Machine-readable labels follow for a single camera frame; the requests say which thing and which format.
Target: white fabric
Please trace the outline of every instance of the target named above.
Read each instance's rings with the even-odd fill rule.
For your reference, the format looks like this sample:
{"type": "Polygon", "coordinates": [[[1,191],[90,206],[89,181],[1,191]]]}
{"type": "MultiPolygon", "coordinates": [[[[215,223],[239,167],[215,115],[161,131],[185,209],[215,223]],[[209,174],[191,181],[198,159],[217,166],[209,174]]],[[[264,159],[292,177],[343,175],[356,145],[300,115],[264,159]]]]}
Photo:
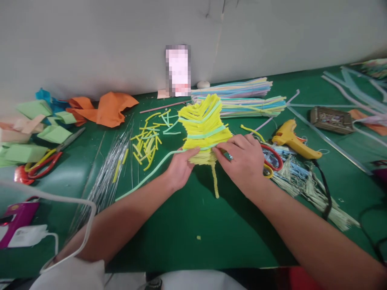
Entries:
{"type": "MultiPolygon", "coordinates": [[[[62,264],[42,274],[30,290],[103,290],[104,262],[89,263],[77,258],[70,258],[62,264]]],[[[245,288],[227,274],[215,270],[176,271],[160,276],[163,290],[244,290],[245,288]]],[[[134,279],[124,280],[120,286],[128,290],[145,289],[134,279]]],[[[114,283],[108,283],[106,289],[118,289],[114,283]]]]}

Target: white ball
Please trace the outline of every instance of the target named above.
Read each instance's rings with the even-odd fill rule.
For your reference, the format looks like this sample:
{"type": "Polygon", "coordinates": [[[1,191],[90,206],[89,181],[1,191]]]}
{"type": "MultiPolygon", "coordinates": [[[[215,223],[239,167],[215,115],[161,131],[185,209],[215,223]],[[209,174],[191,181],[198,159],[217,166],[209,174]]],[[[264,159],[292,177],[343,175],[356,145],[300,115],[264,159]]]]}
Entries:
{"type": "Polygon", "coordinates": [[[210,83],[208,81],[200,81],[196,86],[198,89],[207,89],[210,87],[210,83]]]}

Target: scissor blade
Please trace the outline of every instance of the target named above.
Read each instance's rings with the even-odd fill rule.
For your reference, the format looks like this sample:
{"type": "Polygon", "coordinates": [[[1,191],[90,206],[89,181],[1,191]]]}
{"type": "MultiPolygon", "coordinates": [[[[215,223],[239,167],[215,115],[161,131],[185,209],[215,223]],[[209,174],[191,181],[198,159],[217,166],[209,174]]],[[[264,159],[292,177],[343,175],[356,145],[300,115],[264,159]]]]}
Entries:
{"type": "Polygon", "coordinates": [[[79,129],[76,133],[72,134],[69,138],[67,138],[62,144],[59,145],[59,150],[57,148],[57,151],[62,151],[64,148],[69,146],[80,134],[83,133],[83,131],[86,128],[79,129]]]}

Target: blurred phone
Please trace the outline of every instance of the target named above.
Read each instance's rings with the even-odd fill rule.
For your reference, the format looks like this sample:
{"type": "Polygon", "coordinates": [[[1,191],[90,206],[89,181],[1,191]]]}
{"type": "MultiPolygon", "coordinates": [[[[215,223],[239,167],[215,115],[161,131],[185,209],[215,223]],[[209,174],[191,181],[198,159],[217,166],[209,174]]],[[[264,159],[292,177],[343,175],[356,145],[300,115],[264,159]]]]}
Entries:
{"type": "Polygon", "coordinates": [[[169,97],[189,97],[191,95],[190,46],[166,46],[165,64],[166,94],[169,97]]]}

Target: person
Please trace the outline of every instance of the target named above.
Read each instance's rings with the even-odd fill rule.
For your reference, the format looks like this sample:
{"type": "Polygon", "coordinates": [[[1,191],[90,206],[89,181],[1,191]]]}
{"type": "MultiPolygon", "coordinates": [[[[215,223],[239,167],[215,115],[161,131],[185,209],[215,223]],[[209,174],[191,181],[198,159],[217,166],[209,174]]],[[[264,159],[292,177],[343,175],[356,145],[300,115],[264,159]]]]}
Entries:
{"type": "MultiPolygon", "coordinates": [[[[103,289],[104,266],[175,191],[184,187],[194,167],[189,159],[199,150],[175,154],[163,174],[98,214],[78,256],[42,274],[31,289],[103,289]]],[[[299,264],[323,289],[387,289],[387,272],[379,262],[264,178],[264,155],[251,135],[233,136],[214,147],[213,152],[231,180],[267,217],[299,264]],[[228,152],[232,160],[221,150],[228,152]]],[[[53,263],[75,252],[84,234],[85,227],[53,263]]],[[[190,289],[243,289],[232,278],[213,270],[172,272],[161,276],[161,280],[163,289],[182,289],[181,283],[190,289]]]]}

